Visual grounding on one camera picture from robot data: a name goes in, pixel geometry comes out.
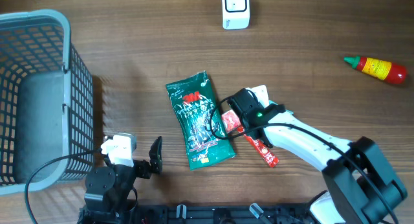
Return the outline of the green 3M gloves packet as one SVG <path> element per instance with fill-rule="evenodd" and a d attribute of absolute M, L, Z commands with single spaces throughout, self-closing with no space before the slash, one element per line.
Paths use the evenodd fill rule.
<path fill-rule="evenodd" d="M 216 109 L 217 102 L 206 72 L 166 85 L 179 121 L 190 170 L 212 166 L 236 156 Z"/>

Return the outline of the white barcode scanner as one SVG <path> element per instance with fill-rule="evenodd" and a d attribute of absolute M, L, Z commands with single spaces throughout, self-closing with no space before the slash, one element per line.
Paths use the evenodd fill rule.
<path fill-rule="evenodd" d="M 223 28 L 239 30 L 249 26 L 250 0 L 222 0 Z"/>

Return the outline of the small red patterned box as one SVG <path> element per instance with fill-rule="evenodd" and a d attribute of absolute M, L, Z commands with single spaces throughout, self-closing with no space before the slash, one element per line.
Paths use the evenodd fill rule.
<path fill-rule="evenodd" d="M 227 133 L 231 133 L 233 131 L 241 132 L 243 130 L 239 117 L 233 110 L 223 113 L 221 115 L 221 119 Z"/>

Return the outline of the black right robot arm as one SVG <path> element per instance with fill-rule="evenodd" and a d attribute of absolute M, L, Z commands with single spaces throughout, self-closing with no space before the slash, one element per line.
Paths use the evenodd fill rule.
<path fill-rule="evenodd" d="M 244 135 L 283 148 L 321 172 L 327 191 L 309 207 L 315 221 L 382 223 L 386 216 L 398 221 L 393 211 L 408 192 L 373 140 L 341 139 L 301 122 L 271 102 L 264 85 L 243 88 L 227 102 Z"/>

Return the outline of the grey plastic shopping basket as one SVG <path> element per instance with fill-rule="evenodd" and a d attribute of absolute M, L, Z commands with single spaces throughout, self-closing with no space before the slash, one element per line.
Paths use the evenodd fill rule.
<path fill-rule="evenodd" d="M 93 77 L 50 9 L 1 15 L 1 194 L 83 179 L 94 166 Z"/>

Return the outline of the red stick sachet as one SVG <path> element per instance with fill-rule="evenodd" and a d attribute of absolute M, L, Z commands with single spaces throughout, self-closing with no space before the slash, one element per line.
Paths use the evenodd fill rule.
<path fill-rule="evenodd" d="M 279 159 L 264 145 L 262 140 L 253 139 L 246 134 L 243 137 L 254 147 L 270 168 L 274 168 L 279 163 Z"/>

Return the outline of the red yellow sauce bottle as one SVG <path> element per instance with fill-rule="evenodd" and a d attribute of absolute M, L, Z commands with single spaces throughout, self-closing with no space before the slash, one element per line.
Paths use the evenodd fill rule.
<path fill-rule="evenodd" d="M 354 70 L 393 85 L 404 83 L 408 71 L 399 64 L 363 56 L 346 56 L 344 61 Z"/>

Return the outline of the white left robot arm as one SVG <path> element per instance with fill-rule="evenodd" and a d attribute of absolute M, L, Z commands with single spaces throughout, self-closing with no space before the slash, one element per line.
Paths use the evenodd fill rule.
<path fill-rule="evenodd" d="M 138 200 L 128 198 L 136 179 L 150 179 L 162 172 L 162 137 L 150 147 L 149 160 L 134 160 L 136 138 L 119 133 L 102 145 L 106 166 L 93 169 L 85 179 L 85 206 L 80 209 L 78 223 L 161 223 L 152 208 L 140 208 Z"/>

